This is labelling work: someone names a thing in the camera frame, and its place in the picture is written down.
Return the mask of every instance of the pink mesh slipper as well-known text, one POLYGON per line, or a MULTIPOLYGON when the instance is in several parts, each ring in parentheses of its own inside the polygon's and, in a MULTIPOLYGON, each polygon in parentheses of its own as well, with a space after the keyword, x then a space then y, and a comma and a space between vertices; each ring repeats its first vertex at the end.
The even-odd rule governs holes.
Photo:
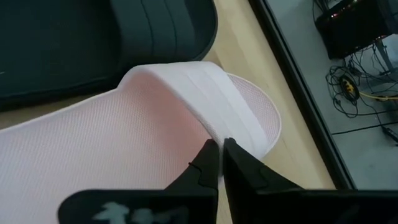
POLYGON ((0 223, 57 223, 85 189, 163 189, 209 138, 260 159, 279 134, 269 97, 213 63, 134 67, 115 90, 0 131, 0 223))

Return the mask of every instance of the black device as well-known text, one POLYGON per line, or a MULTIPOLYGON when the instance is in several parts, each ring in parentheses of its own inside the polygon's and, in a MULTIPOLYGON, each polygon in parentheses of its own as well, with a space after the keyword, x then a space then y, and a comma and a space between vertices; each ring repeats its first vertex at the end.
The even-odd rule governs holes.
MULTIPOLYGON (((225 139, 223 174, 234 224, 398 223, 397 191, 304 190, 225 139)), ((220 149, 207 140, 164 190, 85 190, 58 210, 60 224, 216 223, 220 149)))
POLYGON ((315 22, 328 56, 345 58, 398 33, 398 0, 342 0, 315 22))

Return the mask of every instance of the light wood surface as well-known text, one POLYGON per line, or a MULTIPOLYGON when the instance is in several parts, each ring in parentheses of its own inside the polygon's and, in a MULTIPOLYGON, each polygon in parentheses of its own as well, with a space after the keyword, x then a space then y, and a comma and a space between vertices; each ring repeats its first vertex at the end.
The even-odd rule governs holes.
MULTIPOLYGON (((215 0, 218 34, 205 60, 217 63, 262 88, 282 116, 282 135, 263 162, 284 177, 308 189, 334 185, 286 84, 269 44, 247 0, 215 0)), ((77 101, 36 106, 0 114, 0 129, 49 113, 77 101)), ((231 223, 224 189, 220 190, 218 223, 231 223)))

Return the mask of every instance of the floor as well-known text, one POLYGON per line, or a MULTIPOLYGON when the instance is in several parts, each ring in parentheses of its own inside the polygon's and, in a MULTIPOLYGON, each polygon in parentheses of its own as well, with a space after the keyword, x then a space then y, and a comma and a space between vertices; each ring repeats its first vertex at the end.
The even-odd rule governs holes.
MULTIPOLYGON (((331 61, 327 56, 326 48, 313 23, 312 1, 267 1, 317 102, 318 109, 321 111, 329 131, 333 134, 333 139, 357 188, 398 189, 398 162, 396 162, 398 147, 396 143, 386 137, 380 127, 352 131, 379 125, 377 117, 369 115, 350 119, 335 110, 333 106, 325 75, 332 65, 341 65, 341 61, 331 61)), ((314 11, 315 17, 320 14, 316 7, 314 11)), ((388 37, 383 42, 387 46, 393 63, 398 61, 398 54, 394 50, 398 50, 398 36, 388 37)), ((370 56, 370 51, 365 52, 362 64, 369 73, 373 73, 381 68, 373 67, 370 56)), ((390 84, 378 85, 376 90, 377 88, 386 88, 386 85, 390 84)), ((384 111, 386 108, 398 109, 393 103, 381 103, 370 99, 365 102, 377 111, 384 111)), ((344 100, 342 106, 346 108, 347 112, 354 112, 352 105, 344 100)), ((374 113, 372 108, 362 102, 358 104, 358 111, 361 114, 374 113)), ((380 114, 379 117, 382 123, 398 121, 398 116, 394 116, 394 113, 380 114)), ((398 131, 398 124, 392 124, 389 127, 398 131)))

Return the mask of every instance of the white strap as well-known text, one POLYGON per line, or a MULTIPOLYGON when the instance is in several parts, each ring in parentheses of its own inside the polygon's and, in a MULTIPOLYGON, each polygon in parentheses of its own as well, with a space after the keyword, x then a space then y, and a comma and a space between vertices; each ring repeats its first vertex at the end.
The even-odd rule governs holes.
POLYGON ((119 86, 142 73, 162 80, 184 101, 221 148, 225 138, 234 138, 258 157, 269 146, 254 113, 219 66, 211 62, 142 65, 131 69, 119 86))

